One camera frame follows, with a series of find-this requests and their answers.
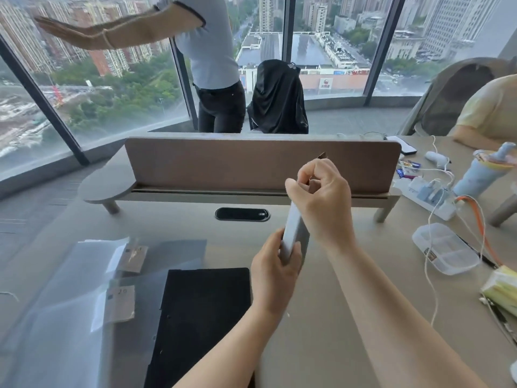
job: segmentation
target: light blue shirt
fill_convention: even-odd
[[[190,59],[194,84],[199,88],[219,89],[239,81],[233,58],[233,36],[224,0],[159,0],[162,10],[170,3],[196,15],[203,25],[175,36],[178,49]]]

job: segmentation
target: brown partition panel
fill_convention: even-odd
[[[323,151],[354,193],[385,193],[400,144],[388,141],[132,137],[126,150],[137,183],[175,190],[285,190]]]

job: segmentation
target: gray chair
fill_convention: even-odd
[[[449,65],[436,75],[398,134],[448,135],[470,97],[489,81],[517,72],[516,63],[517,57],[478,57]]]

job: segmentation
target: yellow package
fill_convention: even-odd
[[[517,272],[504,265],[496,269],[481,293],[517,317]]]

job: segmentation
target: hand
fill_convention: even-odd
[[[288,196],[316,240],[330,249],[356,246],[348,182],[329,159],[314,159],[285,181]]]
[[[84,28],[62,23],[54,19],[37,16],[38,25],[51,35],[86,50],[108,49],[102,34],[88,35]]]
[[[276,230],[264,243],[251,263],[253,306],[280,319],[293,296],[301,269],[301,246],[294,245],[291,259],[285,266],[278,256],[284,229]]]

